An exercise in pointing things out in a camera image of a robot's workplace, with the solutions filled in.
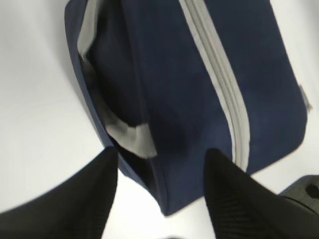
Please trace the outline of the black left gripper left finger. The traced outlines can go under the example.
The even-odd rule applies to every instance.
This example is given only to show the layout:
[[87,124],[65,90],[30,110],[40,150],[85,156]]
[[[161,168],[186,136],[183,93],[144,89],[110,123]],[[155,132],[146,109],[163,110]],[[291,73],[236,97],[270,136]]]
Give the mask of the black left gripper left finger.
[[114,201],[118,152],[105,148],[46,194],[0,215],[2,239],[100,239]]

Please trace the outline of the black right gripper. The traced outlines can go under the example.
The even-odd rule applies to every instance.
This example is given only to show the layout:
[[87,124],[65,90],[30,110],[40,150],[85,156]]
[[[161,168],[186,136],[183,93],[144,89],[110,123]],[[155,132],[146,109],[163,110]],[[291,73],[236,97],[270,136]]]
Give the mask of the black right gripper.
[[311,212],[318,212],[319,176],[303,176],[282,191],[279,195],[300,208]]

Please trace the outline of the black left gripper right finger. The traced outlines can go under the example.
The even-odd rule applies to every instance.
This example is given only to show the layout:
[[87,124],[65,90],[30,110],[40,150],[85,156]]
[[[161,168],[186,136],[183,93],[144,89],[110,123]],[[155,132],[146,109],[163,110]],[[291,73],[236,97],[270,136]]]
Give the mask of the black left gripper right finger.
[[220,150],[207,150],[204,197],[217,239],[317,239],[319,212],[266,189]]

